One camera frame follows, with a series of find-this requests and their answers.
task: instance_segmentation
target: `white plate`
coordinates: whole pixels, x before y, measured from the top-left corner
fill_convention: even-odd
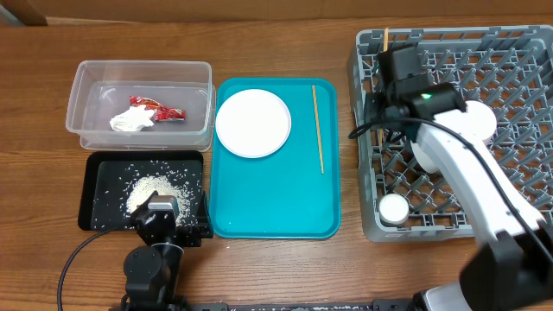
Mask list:
[[[233,94],[215,119],[215,131],[223,146],[246,158],[268,156],[279,150],[291,128],[292,117],[283,100],[257,89]]]

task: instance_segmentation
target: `teal tray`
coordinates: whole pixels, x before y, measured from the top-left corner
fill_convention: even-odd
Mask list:
[[[311,86],[317,91],[325,174],[321,174]],[[329,238],[340,227],[336,91],[324,79],[235,78],[219,88],[216,113],[234,93],[272,92],[288,106],[292,129],[274,154],[246,159],[213,139],[210,214],[224,238]]]

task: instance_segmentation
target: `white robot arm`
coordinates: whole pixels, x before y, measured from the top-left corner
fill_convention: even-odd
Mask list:
[[[459,282],[416,294],[411,309],[506,311],[553,298],[553,228],[505,176],[454,85],[432,86],[415,46],[380,53],[378,68],[381,91],[365,97],[369,122],[349,137],[382,125],[418,143],[453,189],[480,247]]]
[[[542,214],[522,197],[505,176],[481,141],[478,129],[471,127],[474,123],[470,122],[470,117],[469,113],[452,110],[435,115],[435,122],[459,133],[478,150],[525,223],[532,230],[539,230],[538,222],[544,222]],[[500,232],[507,232],[512,237],[524,235],[524,228],[509,211],[482,165],[459,140],[443,130],[422,124],[418,130],[417,141],[422,152],[440,169],[453,189],[471,220],[474,236],[480,247],[497,242]],[[427,291],[423,294],[423,302],[428,311],[472,310],[459,282]]]

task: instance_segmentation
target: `wooden table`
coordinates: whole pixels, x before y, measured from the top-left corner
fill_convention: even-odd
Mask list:
[[[321,77],[340,118],[342,223],[324,241],[204,240],[187,250],[179,292],[229,304],[371,301],[453,282],[472,239],[376,244],[361,230],[357,143],[346,58],[361,29],[548,24],[553,16],[380,18],[0,29],[0,309],[55,310],[67,258],[91,232],[77,226],[86,158],[64,128],[83,60],[204,60],[216,86],[240,76]],[[205,153],[206,172],[211,154]],[[205,179],[208,187],[209,175]],[[143,242],[116,232],[87,246],[64,287],[66,310],[106,310],[124,294],[125,256]],[[553,309],[544,304],[532,310]]]

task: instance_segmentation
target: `black tray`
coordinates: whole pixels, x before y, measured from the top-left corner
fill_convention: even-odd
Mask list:
[[[91,154],[86,161],[79,227],[82,230],[105,230],[124,225],[129,216],[126,201],[132,190],[125,182],[132,184],[145,175],[156,173],[166,175],[175,186],[188,182],[187,187],[192,191],[189,197],[190,216],[184,219],[183,225],[194,222],[198,208],[207,206],[201,185],[203,156],[200,152],[100,151]]]

